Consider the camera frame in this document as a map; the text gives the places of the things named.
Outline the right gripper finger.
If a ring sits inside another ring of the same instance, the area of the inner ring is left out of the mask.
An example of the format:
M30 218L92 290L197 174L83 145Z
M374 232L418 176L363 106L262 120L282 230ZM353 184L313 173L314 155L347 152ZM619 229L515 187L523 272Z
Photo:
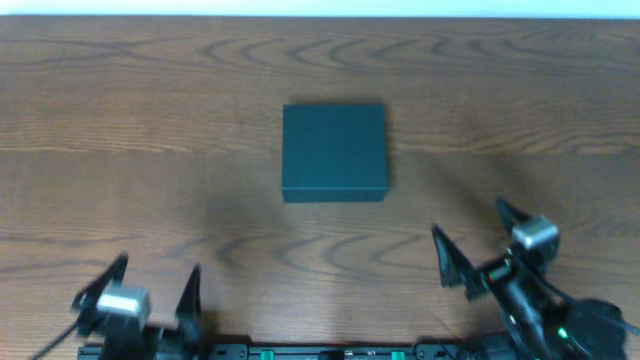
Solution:
M474 301L486 294L488 288L483 282L481 274L456 244L438 225L432 226L431 233L437 250L442 287L464 286L468 301Z
M532 216L515 207L502 197L497 197L495 207L505 231L511 235L513 229L521 223L529 221Z

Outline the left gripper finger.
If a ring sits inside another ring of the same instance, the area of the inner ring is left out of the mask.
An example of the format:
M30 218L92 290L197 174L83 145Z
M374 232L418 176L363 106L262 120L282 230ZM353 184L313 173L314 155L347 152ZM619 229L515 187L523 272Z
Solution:
M201 333L201 266L196 264L175 310L179 327L185 333Z
M108 285L122 283L128 260L128 254L121 253L101 275L76 294L71 308L78 311L95 308Z

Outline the dark green box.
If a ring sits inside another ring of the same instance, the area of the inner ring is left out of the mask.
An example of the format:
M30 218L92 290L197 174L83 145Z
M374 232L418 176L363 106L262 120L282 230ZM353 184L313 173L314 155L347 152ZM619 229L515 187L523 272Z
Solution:
M382 104L283 107L286 203L382 202L389 191Z

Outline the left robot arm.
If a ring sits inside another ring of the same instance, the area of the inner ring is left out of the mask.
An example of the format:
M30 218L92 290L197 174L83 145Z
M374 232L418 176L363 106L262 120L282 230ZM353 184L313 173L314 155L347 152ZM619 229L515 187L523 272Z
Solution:
M104 337L100 359L207 358L201 321L201 266L194 266L176 307L178 326L167 328L149 323L149 291L123 283L128 260L126 253L120 254L77 293L72 308L79 312L78 334Z

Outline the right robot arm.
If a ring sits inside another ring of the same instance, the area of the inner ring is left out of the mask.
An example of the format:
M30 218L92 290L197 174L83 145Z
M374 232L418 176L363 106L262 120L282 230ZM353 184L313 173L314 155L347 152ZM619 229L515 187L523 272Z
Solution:
M623 359L628 333L637 327L615 304L578 299L546 280L560 231L543 215L531 215L499 198L496 210L511 239L506 252L476 267L439 226L431 234L443 287L462 286L468 301L492 295L506 332L470 341L459 359Z

